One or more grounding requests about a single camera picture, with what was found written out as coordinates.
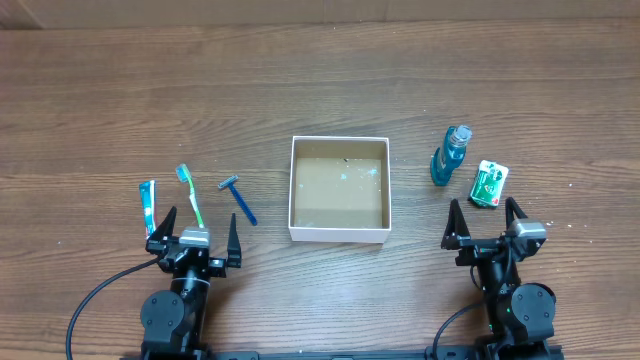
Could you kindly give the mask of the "green soap packet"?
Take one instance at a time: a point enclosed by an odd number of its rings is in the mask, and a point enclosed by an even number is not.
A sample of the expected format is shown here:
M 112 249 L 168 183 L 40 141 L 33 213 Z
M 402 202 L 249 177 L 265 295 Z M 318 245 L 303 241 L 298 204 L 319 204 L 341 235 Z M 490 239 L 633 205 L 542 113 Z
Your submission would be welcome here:
M 482 160 L 478 165 L 469 200 L 479 207 L 497 208 L 508 174 L 508 167 Z

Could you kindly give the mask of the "blue mouthwash bottle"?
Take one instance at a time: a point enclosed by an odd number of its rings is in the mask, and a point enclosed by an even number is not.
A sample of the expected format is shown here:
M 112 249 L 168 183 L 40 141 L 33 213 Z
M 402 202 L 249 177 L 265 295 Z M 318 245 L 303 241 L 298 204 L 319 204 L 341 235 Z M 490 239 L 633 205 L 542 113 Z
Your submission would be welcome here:
M 442 145 L 431 159 L 430 174 L 436 186 L 446 186 L 455 169 L 463 162 L 472 130 L 467 125 L 450 126 Z

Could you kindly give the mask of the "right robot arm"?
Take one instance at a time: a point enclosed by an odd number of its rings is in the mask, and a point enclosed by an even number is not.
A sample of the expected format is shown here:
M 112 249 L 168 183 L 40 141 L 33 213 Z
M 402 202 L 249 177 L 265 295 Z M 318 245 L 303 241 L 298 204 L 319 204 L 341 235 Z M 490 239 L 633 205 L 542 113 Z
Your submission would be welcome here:
M 458 253 L 455 263 L 470 269 L 482 299 L 458 310 L 438 329 L 425 357 L 445 359 L 562 359 L 562 348 L 551 346 L 556 295 L 541 283 L 522 283 L 517 264 L 536 255 L 547 240 L 543 224 L 528 217 L 517 202 L 505 202 L 506 230 L 495 238 L 474 240 L 459 201 L 450 203 L 441 241 L 445 250 Z M 444 331 L 456 319 L 484 308 L 490 333 L 468 346 L 442 346 Z

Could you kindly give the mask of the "blue disposable razor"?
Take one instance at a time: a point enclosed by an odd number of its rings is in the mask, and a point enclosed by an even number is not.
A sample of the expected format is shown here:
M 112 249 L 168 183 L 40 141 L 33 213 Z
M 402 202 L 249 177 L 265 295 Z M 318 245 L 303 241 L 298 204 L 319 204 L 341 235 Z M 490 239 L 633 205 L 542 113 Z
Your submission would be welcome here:
M 248 218 L 249 222 L 253 226 L 257 226 L 258 225 L 257 218 L 255 217 L 255 215 L 251 211 L 250 207 L 248 206 L 248 204 L 246 203 L 246 201 L 242 197 L 241 193 L 235 187 L 235 183 L 238 181 L 238 179 L 239 179 L 239 177 L 237 175 L 232 175 L 231 177 L 229 177 L 229 178 L 225 179 L 224 181 L 220 182 L 218 184 L 218 189 L 219 190 L 228 189 L 231 192 L 231 194 L 233 195 L 233 197 L 235 198 L 237 204 L 240 206 L 240 208 L 245 213 L 245 215 Z

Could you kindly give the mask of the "green white toothbrush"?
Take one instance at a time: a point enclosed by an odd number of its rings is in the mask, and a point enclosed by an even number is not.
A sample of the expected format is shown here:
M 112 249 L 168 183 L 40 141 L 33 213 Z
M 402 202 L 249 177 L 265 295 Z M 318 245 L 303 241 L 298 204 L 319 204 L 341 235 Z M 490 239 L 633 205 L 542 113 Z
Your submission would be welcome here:
M 176 175 L 180 182 L 187 183 L 189 186 L 189 201 L 196 216 L 196 221 L 199 228 L 204 228 L 205 224 L 199 209 L 199 205 L 196 198 L 196 190 L 193 182 L 193 177 L 188 166 L 185 163 L 181 163 L 176 167 Z

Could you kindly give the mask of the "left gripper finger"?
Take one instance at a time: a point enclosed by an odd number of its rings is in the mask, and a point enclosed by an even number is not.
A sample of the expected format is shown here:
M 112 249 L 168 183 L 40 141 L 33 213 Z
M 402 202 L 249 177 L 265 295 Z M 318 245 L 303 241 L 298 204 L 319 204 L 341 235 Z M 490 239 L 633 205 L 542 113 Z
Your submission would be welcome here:
M 173 236 L 176 215 L 177 208 L 172 206 L 162 223 L 158 225 L 156 230 L 149 236 L 149 240 L 161 241 L 165 238 L 171 238 Z
M 240 261 L 241 260 L 241 245 L 237 233 L 236 214 L 231 215 L 229 235 L 227 242 L 227 260 L 228 261 Z

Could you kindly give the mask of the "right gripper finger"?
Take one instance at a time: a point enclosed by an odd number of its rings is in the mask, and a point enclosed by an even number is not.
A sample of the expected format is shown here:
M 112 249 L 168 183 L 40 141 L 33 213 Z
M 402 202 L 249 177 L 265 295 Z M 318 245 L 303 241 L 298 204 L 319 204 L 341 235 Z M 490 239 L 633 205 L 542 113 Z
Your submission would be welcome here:
M 448 221 L 445 227 L 443 239 L 469 240 L 470 238 L 470 232 L 459 205 L 459 201 L 457 199 L 453 199 L 450 202 Z
M 523 219 L 527 219 L 528 216 L 518 205 L 513 197 L 508 197 L 505 201 L 505 220 L 507 229 L 515 229 L 521 224 Z

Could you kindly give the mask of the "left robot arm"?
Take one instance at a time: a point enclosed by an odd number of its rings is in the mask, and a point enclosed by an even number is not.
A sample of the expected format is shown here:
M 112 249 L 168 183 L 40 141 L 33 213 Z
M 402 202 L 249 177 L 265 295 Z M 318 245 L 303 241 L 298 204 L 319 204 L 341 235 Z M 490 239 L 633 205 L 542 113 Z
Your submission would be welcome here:
M 172 276 L 170 288 L 151 294 L 140 311 L 143 359 L 213 359 L 201 340 L 208 294 L 213 278 L 239 268 L 241 245 L 236 216 L 230 219 L 227 256 L 210 255 L 208 228 L 187 227 L 175 236 L 177 209 L 172 208 L 147 240 L 145 250 L 157 257 L 159 268 Z

